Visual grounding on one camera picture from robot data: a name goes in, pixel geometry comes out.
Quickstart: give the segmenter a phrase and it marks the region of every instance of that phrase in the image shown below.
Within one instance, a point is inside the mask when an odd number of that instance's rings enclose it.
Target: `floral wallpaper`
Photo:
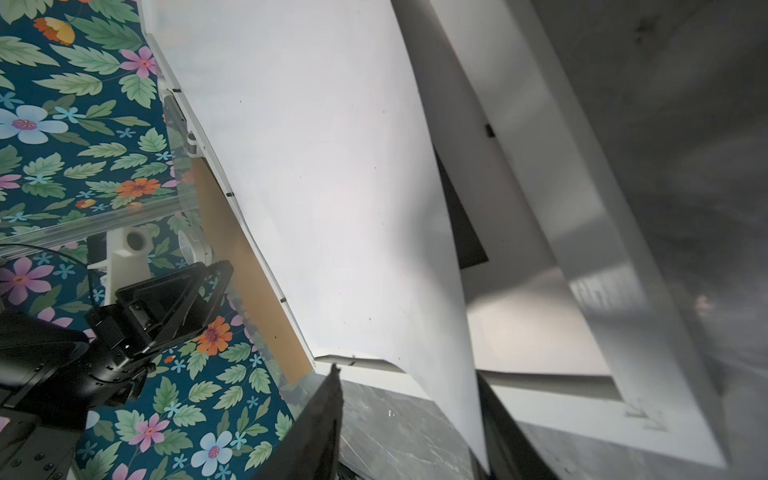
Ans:
[[[143,225],[155,245],[153,274],[186,266],[176,232],[196,221],[177,214]],[[88,254],[84,242],[60,251]],[[80,266],[52,253],[21,257],[0,268],[0,294],[6,306],[95,339],[83,317],[90,306]],[[103,302],[103,287],[94,295]],[[139,400],[89,412],[76,450],[83,480],[245,480],[269,458],[293,417],[243,327],[236,294],[229,298],[202,335],[154,359]]]
[[[176,194],[136,9],[0,2],[0,238]]]

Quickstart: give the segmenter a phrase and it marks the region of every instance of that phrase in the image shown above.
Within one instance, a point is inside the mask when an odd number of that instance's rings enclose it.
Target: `cardboard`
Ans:
[[[313,371],[312,364],[204,159],[192,160],[192,173],[203,232],[217,257],[234,266],[232,283],[250,323],[258,329],[286,379],[293,384]]]

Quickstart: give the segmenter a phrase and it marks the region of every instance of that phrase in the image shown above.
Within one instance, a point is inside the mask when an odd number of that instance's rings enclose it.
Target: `curved white sheet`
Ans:
[[[485,463],[450,223],[390,3],[142,3],[310,349],[402,368]]]

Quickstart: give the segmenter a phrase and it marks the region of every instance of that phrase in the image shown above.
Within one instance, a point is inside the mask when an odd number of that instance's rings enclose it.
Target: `black cable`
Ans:
[[[60,257],[69,259],[70,261],[76,263],[77,265],[80,265],[83,268],[85,268],[85,275],[88,278],[88,298],[91,300],[91,307],[93,307],[94,310],[98,311],[98,305],[96,304],[96,299],[94,298],[93,272],[91,272],[91,269],[88,268],[87,263],[81,262],[80,260],[74,258],[72,255],[67,255],[66,253],[57,252],[56,250],[52,250],[50,248],[38,247],[37,245],[28,245],[26,243],[0,243],[0,248],[3,248],[3,247],[26,247],[26,248],[32,248],[34,250],[40,250],[42,252],[54,253],[56,255],[59,255]]]

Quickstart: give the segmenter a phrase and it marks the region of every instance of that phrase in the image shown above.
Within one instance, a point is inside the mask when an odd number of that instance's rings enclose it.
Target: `gray marble surface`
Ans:
[[[563,480],[768,478],[768,2],[533,3],[722,392],[732,464],[522,427]],[[297,415],[321,381],[278,386]],[[341,459],[363,478],[472,477],[434,403],[343,388]]]

